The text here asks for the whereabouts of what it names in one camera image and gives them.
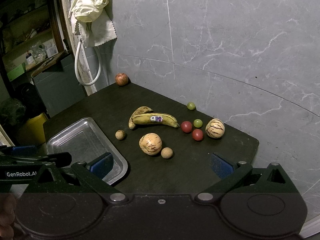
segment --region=white cable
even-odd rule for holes
[[[97,76],[94,78],[94,80],[92,80],[90,83],[85,83],[82,81],[80,75],[79,75],[79,70],[78,70],[78,61],[79,61],[79,52],[80,52],[80,49],[81,49],[81,44],[82,44],[82,40],[81,38],[79,39],[79,42],[78,42],[78,47],[77,47],[77,51],[76,51],[76,58],[75,58],[75,73],[76,73],[76,77],[77,77],[77,80],[78,82],[85,86],[85,87],[89,87],[89,86],[92,86],[97,80],[98,78],[100,77],[100,74],[101,74],[101,54],[100,54],[100,51],[97,47],[93,47],[94,50],[96,51],[97,53],[97,56],[98,56],[98,62],[99,62],[99,69],[98,69],[98,73],[97,73]]]

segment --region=silver tray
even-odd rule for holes
[[[85,117],[68,126],[47,143],[47,154],[69,152],[72,163],[87,163],[105,152],[113,155],[113,168],[102,179],[109,185],[122,178],[128,170],[128,163],[91,117]]]

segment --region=screw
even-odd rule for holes
[[[209,200],[213,199],[213,196],[210,193],[203,192],[203,193],[198,194],[198,199],[200,199],[202,201],[209,201]]]
[[[122,193],[113,193],[110,195],[110,199],[114,202],[120,202],[125,200],[125,195]]]
[[[158,199],[158,203],[159,203],[159,204],[165,204],[165,202],[166,202],[166,201],[165,201],[164,199]]]

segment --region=banana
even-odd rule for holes
[[[162,113],[138,114],[132,117],[135,124],[164,124],[178,128],[177,119],[172,115]]]
[[[136,124],[132,122],[132,117],[137,114],[145,114],[145,113],[151,113],[153,110],[150,107],[147,106],[141,106],[136,111],[133,112],[129,119],[129,128],[133,130],[136,127]]]

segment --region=gray marble wall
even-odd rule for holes
[[[319,0],[110,0],[107,11],[110,82],[125,72],[254,136],[254,165],[281,163],[308,219],[320,214]]]

